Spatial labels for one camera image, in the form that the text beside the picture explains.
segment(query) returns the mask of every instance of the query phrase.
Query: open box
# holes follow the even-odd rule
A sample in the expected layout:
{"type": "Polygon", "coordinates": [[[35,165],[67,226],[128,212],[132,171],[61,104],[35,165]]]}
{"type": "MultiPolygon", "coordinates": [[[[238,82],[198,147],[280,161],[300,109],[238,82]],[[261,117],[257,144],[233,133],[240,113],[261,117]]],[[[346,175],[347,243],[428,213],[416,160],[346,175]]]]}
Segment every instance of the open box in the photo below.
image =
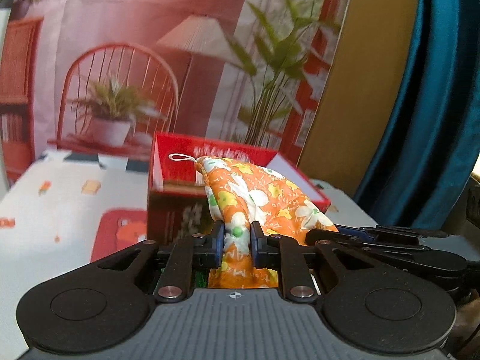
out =
{"type": "Polygon", "coordinates": [[[161,244],[213,225],[208,200],[191,161],[172,161],[171,154],[194,158],[216,156],[269,168],[295,183],[322,212],[330,200],[276,150],[178,134],[157,133],[148,178],[147,237],[161,244]]]}

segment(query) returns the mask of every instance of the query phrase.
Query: curtain fold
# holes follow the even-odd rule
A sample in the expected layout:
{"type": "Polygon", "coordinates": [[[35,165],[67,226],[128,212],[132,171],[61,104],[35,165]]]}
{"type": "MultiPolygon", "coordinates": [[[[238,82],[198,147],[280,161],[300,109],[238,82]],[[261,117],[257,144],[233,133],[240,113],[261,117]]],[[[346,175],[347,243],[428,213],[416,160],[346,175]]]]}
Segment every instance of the curtain fold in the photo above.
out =
{"type": "Polygon", "coordinates": [[[394,109],[354,199],[383,225],[441,227],[480,151],[480,0],[418,0],[394,109]]]}

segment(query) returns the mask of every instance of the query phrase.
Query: brown wall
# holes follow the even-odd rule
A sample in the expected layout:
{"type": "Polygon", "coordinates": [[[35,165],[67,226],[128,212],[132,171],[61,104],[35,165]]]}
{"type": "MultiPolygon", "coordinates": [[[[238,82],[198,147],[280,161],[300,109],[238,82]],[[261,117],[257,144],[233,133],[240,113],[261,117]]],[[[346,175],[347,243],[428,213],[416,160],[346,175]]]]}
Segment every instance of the brown wall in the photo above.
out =
{"type": "Polygon", "coordinates": [[[417,0],[350,0],[299,160],[308,176],[355,193],[397,97],[416,7],[417,0]]]}

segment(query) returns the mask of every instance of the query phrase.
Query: lampshade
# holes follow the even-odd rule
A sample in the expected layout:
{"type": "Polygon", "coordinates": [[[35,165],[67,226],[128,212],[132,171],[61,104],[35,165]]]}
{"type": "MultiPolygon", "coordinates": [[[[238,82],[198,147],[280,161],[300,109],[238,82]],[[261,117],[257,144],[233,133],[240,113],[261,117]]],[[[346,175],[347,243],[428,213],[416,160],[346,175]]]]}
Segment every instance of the lampshade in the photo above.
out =
{"type": "Polygon", "coordinates": [[[239,65],[216,19],[189,16],[157,41],[157,45],[221,59],[239,65]]]}

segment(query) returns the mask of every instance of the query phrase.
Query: printed backdrop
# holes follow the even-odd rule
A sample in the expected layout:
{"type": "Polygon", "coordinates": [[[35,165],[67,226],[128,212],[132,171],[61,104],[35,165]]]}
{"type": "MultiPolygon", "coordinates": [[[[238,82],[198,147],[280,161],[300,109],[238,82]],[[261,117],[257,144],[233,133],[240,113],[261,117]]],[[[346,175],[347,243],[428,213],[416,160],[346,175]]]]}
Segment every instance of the printed backdrop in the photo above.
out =
{"type": "Polygon", "coordinates": [[[155,131],[270,147],[296,162],[347,2],[17,0],[0,79],[0,95],[18,103],[0,120],[9,178],[47,146],[144,160],[155,131]],[[85,100],[112,78],[156,114],[95,121],[85,100]]]}

